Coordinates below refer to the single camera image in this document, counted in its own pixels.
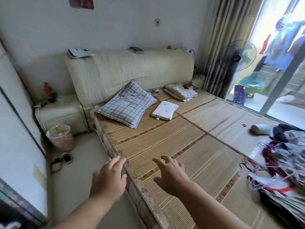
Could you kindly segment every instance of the wastebasket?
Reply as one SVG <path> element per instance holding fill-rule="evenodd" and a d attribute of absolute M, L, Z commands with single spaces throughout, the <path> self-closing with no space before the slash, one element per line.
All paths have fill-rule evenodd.
<path fill-rule="evenodd" d="M 53 145 L 61 152 L 70 152 L 75 147 L 71 128 L 68 125 L 57 125 L 52 127 L 47 131 L 46 135 Z"/>

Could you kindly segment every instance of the pile of clothes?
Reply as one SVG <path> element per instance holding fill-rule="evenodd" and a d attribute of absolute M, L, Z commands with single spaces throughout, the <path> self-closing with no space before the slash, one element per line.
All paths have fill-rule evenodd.
<path fill-rule="evenodd" d="M 279 124 L 269 136 L 274 141 L 262 151 L 266 164 L 249 175 L 251 184 L 259 186 L 261 201 L 285 227 L 305 228 L 305 131 Z M 262 183 L 255 172 L 264 169 L 273 178 Z"/>
<path fill-rule="evenodd" d="M 183 102 L 189 101 L 197 96 L 197 92 L 192 87 L 180 83 L 166 85 L 164 91 Z"/>

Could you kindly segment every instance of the wall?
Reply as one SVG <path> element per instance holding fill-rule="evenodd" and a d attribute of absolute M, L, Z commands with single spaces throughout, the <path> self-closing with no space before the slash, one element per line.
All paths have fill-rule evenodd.
<path fill-rule="evenodd" d="M 0 37 L 36 98 L 44 81 L 59 93 L 74 92 L 63 62 L 66 48 L 186 46 L 199 58 L 208 7 L 208 0 L 94 0 L 94 10 L 71 8 L 68 0 L 0 3 Z"/>

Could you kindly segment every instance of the red cloth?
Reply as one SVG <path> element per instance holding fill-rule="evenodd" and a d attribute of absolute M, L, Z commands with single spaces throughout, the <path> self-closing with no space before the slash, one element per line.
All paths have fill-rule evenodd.
<path fill-rule="evenodd" d="M 269 34 L 268 37 L 266 38 L 266 40 L 264 41 L 263 48 L 261 49 L 261 51 L 259 53 L 260 55 L 264 54 L 265 50 L 267 49 L 268 41 L 269 41 L 270 37 L 271 37 L 271 34 Z"/>

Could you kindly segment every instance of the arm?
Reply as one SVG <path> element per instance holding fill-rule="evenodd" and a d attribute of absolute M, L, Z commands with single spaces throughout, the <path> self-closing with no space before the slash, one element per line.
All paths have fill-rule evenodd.
<path fill-rule="evenodd" d="M 161 177 L 155 177 L 154 181 L 181 200 L 198 228 L 250 229 L 199 185 L 191 182 L 181 162 L 169 156 L 153 158 L 153 161 L 161 171 Z"/>
<path fill-rule="evenodd" d="M 94 229 L 124 193 L 126 174 L 121 177 L 121 170 L 125 161 L 116 157 L 94 172 L 89 198 L 54 229 Z"/>

